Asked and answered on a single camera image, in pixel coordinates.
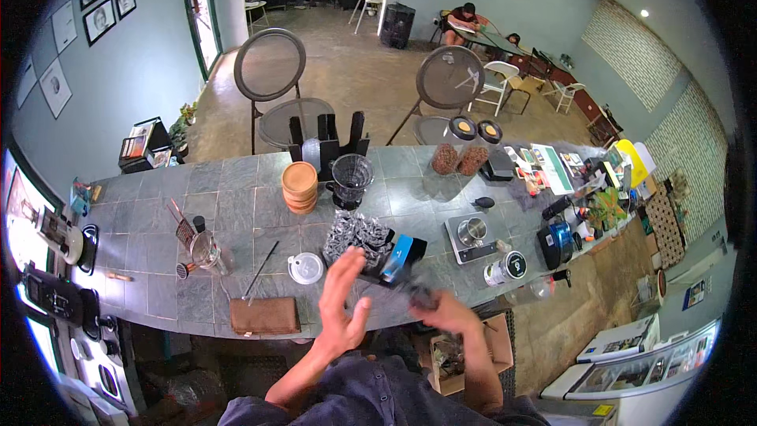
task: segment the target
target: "sticker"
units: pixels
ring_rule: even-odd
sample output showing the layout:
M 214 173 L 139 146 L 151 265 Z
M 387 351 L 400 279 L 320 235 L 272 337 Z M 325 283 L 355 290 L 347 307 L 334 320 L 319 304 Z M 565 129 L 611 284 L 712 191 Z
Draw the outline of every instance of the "sticker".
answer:
M 594 410 L 592 415 L 594 416 L 607 416 L 608 413 L 612 411 L 612 405 L 599 405 L 597 409 Z

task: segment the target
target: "dark shirt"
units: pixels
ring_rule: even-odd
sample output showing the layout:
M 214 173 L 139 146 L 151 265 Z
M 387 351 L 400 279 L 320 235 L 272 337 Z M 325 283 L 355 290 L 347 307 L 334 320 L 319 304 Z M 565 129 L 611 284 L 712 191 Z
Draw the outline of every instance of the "dark shirt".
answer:
M 218 424 L 549 424 L 526 397 L 506 400 L 489 418 L 480 415 L 441 396 L 424 377 L 409 372 L 399 355 L 376 361 L 343 355 L 327 368 L 309 404 L 293 419 L 269 402 L 239 397 L 229 402 Z

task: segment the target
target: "digital scale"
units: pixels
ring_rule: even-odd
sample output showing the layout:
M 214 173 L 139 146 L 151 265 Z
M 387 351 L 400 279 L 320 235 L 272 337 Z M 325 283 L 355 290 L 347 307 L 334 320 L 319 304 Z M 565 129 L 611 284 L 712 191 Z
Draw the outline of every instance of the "digital scale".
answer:
M 457 235 L 457 227 L 461 222 L 465 222 L 471 217 L 477 217 L 486 224 L 487 230 L 484 238 L 481 239 L 481 245 L 479 247 L 471 247 L 460 241 Z M 471 213 L 468 215 L 458 215 L 450 217 L 444 222 L 444 227 L 447 228 L 449 234 L 449 240 L 452 242 L 452 251 L 455 253 L 457 262 L 462 265 L 463 263 L 472 262 L 478 260 L 481 257 L 491 255 L 497 252 L 497 244 L 494 238 L 494 234 L 491 233 L 489 227 L 489 220 L 485 213 Z

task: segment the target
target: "brown cloth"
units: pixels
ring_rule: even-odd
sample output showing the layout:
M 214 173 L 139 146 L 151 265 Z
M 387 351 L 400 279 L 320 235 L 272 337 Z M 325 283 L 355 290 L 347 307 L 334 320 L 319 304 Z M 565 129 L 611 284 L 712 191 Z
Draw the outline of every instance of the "brown cloth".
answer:
M 293 297 L 229 301 L 232 329 L 236 334 L 295 334 L 301 332 Z

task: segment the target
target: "jar lid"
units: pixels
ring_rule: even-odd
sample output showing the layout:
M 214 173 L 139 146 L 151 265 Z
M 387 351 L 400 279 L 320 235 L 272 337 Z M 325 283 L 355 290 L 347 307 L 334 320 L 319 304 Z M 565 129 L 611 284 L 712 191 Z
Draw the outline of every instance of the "jar lid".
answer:
M 302 252 L 287 259 L 289 275 L 299 284 L 313 284 L 323 275 L 323 261 L 315 253 Z
M 490 144 L 498 144 L 502 140 L 502 128 L 495 121 L 482 120 L 478 122 L 478 135 Z
M 461 140 L 473 140 L 476 137 L 475 122 L 465 116 L 457 116 L 449 121 L 452 135 Z
M 513 250 L 505 257 L 505 266 L 511 277 L 518 280 L 525 276 L 525 257 L 519 251 Z

